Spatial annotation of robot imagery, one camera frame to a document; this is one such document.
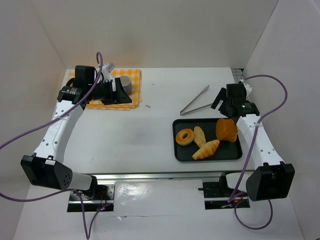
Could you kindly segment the long bread roll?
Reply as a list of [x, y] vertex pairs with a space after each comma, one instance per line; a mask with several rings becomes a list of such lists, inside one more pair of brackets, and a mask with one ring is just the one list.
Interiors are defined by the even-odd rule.
[[194, 133], [194, 142], [199, 147], [202, 148], [206, 144], [206, 138], [204, 131], [199, 127], [195, 126], [193, 129]]

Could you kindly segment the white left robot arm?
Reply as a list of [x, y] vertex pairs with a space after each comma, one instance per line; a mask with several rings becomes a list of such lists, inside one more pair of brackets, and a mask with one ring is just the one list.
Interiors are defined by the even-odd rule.
[[22, 169], [32, 185], [56, 190], [76, 189], [90, 197], [102, 190], [95, 176], [74, 172], [63, 161], [76, 122], [90, 101], [98, 100], [104, 105], [132, 102], [120, 78], [111, 73], [114, 68], [111, 62], [103, 65], [99, 81], [95, 82], [97, 75], [93, 66], [75, 67], [75, 76], [59, 91], [53, 124], [33, 154], [21, 159]]

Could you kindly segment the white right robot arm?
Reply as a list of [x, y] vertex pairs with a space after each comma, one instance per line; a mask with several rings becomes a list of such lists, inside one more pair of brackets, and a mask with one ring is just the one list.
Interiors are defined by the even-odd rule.
[[248, 144], [248, 160], [253, 160], [252, 174], [245, 170], [226, 174], [226, 184], [233, 192], [247, 193], [252, 201], [284, 199], [288, 196], [295, 169], [285, 163], [272, 145], [261, 121], [256, 105], [247, 99], [249, 90], [243, 83], [227, 84], [222, 88], [211, 107], [218, 108], [226, 118], [216, 123], [215, 133], [219, 141], [234, 142], [242, 134]]

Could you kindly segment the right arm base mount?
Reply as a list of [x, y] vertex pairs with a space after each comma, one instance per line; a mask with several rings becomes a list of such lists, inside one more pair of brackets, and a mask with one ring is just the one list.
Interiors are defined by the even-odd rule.
[[203, 193], [205, 210], [234, 209], [236, 205], [238, 208], [250, 208], [246, 194], [228, 202], [233, 190], [220, 182], [203, 182], [202, 187], [199, 187], [198, 191]]

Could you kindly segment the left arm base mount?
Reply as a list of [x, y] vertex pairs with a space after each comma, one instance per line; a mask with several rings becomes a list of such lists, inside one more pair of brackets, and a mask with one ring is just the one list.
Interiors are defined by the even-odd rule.
[[[89, 195], [87, 191], [78, 190], [81, 196], [84, 211], [93, 213], [99, 210], [100, 212], [113, 212], [114, 211], [114, 197], [115, 197], [115, 183], [108, 182], [107, 184], [100, 185], [98, 190]], [[82, 205], [79, 195], [75, 192], [70, 193], [67, 212], [80, 213], [82, 212]]]

